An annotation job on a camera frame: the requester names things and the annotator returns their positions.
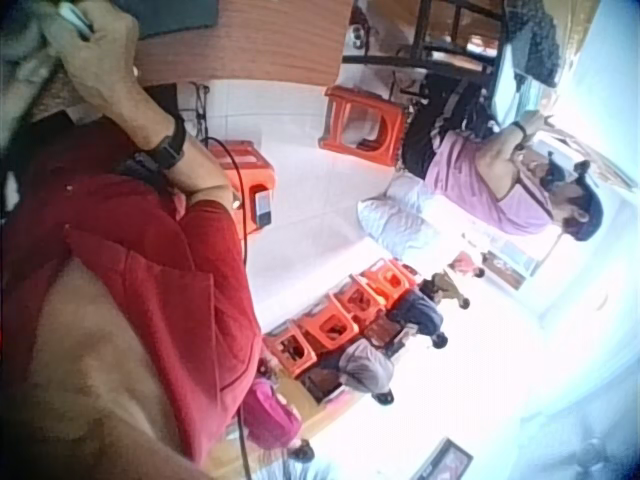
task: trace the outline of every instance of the orange plastic stool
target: orange plastic stool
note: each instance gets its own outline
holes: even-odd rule
[[[349,280],[334,296],[363,331],[384,311],[384,303],[355,275],[349,275]]]
[[[292,377],[297,377],[318,361],[304,335],[292,322],[287,322],[275,334],[266,334],[263,342]]]
[[[391,259],[390,262],[391,262],[391,265],[396,267],[398,272],[400,272],[402,276],[407,279],[407,281],[409,282],[409,285],[411,286],[410,288],[413,288],[416,285],[418,285],[416,277],[414,277],[409,270],[404,268],[404,266],[400,262],[398,262],[395,258]]]
[[[405,114],[401,106],[365,91],[344,87],[329,87],[331,120],[329,131],[318,145],[324,150],[345,153],[380,165],[393,167],[404,135]],[[362,140],[356,147],[342,143],[342,134],[353,106],[375,110],[380,115],[380,127],[375,140]]]
[[[384,259],[371,265],[362,275],[369,281],[369,288],[384,299],[387,309],[413,286],[392,263]]]
[[[327,304],[324,307],[300,317],[297,324],[303,332],[313,336],[327,350],[339,348],[360,331],[332,294],[327,295]]]
[[[271,223],[271,214],[262,213],[265,207],[271,207],[271,193],[276,188],[276,175],[273,167],[266,158],[255,148],[253,142],[238,140],[225,142],[229,151],[233,154],[238,168],[242,174],[242,183],[244,183],[244,197],[247,203],[247,235],[260,230],[259,225],[266,219]],[[240,181],[238,174],[225,151],[214,142],[209,144],[209,151],[220,162],[225,170],[231,186],[234,191],[241,196]],[[242,206],[234,209],[233,220],[238,230],[238,236],[242,239]]]

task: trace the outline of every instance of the black wristwatch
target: black wristwatch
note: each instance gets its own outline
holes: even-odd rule
[[[153,150],[145,152],[163,170],[169,170],[176,166],[184,156],[184,142],[187,138],[187,130],[184,128],[184,120],[174,117],[176,126],[173,135],[164,137]]]

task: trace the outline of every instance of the white pillow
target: white pillow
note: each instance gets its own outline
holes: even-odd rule
[[[409,172],[396,173],[387,187],[385,195],[413,213],[421,215],[428,200],[433,198],[424,184]]]
[[[399,207],[386,198],[373,198],[358,203],[362,228],[395,258],[428,248],[440,233],[419,215]]]

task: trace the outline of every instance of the framed picture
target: framed picture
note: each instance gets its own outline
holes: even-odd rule
[[[520,287],[527,279],[522,273],[512,267],[502,257],[499,257],[494,252],[487,252],[482,259],[482,265],[494,273],[503,282],[509,285],[514,290],[520,290]]]
[[[445,438],[411,480],[460,480],[473,457]]]

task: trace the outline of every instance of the man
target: man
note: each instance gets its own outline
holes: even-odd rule
[[[263,450],[285,449],[290,459],[309,463],[315,453],[309,442],[298,436],[302,428],[300,414],[275,391],[275,373],[268,367],[266,370],[259,370],[242,401],[247,438]]]
[[[471,300],[465,297],[446,271],[434,273],[430,280],[420,282],[420,291],[429,298],[439,294],[441,299],[456,300],[462,310],[468,310]]]
[[[545,117],[525,112],[519,121],[476,141],[456,131],[464,122],[464,101],[471,97],[466,89],[449,91],[451,82],[427,77],[434,101],[420,107],[405,135],[402,155],[409,172],[424,179],[431,193],[507,234],[536,234],[556,224],[578,241],[589,240],[602,224],[603,209],[586,172],[557,184],[520,166],[534,154],[525,145],[543,128]]]
[[[389,388],[393,362],[366,338],[357,337],[342,348],[323,354],[317,368],[337,372],[343,385],[356,392],[370,393],[380,405],[394,402]]]
[[[409,289],[393,304],[387,317],[402,326],[416,325],[418,334],[430,337],[433,347],[440,350],[449,343],[447,336],[440,330],[444,318],[438,311],[437,304],[441,295],[436,293],[432,300],[418,289]]]
[[[85,42],[48,8],[69,78],[110,120],[34,159],[3,231],[2,476],[207,479],[197,466],[261,345],[232,189],[137,84],[132,17],[79,4]],[[186,197],[184,215],[169,190],[115,174],[139,151]]]

